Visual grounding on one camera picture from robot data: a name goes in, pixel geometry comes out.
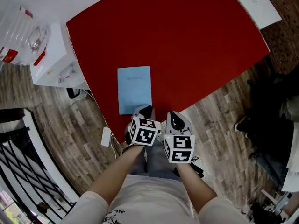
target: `notebook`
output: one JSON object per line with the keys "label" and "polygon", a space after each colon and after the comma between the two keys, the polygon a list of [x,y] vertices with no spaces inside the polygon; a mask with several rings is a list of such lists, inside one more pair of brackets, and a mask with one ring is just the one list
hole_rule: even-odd
{"label": "notebook", "polygon": [[152,105],[149,66],[119,68],[117,87],[120,114],[133,114],[135,108]]}

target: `white shirt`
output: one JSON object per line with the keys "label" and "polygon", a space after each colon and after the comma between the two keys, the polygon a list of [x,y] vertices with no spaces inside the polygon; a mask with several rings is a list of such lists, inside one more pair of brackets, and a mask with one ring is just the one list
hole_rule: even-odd
{"label": "white shirt", "polygon": [[128,175],[111,205],[86,192],[61,224],[248,224],[225,197],[209,201],[195,217],[181,182]]}

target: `plastic container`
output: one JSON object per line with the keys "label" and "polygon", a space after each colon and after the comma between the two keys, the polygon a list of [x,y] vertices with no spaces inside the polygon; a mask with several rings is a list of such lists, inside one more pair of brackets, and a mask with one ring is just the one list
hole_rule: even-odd
{"label": "plastic container", "polygon": [[0,61],[37,65],[45,55],[48,28],[24,7],[0,0]]}

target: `person's forearm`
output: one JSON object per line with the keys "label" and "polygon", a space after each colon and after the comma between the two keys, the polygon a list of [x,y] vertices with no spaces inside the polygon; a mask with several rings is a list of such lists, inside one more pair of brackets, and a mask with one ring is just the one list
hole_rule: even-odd
{"label": "person's forearm", "polygon": [[177,169],[193,207],[199,213],[205,204],[217,197],[217,194],[202,181],[188,163],[177,163]]}
{"label": "person's forearm", "polygon": [[110,205],[142,149],[143,146],[130,147],[94,181],[88,191],[99,194]]}

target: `red carpet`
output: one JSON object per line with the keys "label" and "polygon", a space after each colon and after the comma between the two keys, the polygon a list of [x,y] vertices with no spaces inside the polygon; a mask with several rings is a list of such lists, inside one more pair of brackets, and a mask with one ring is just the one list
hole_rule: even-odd
{"label": "red carpet", "polygon": [[269,53],[237,0],[102,0],[67,23],[81,69],[119,142],[117,68],[150,66],[157,120],[212,93]]}

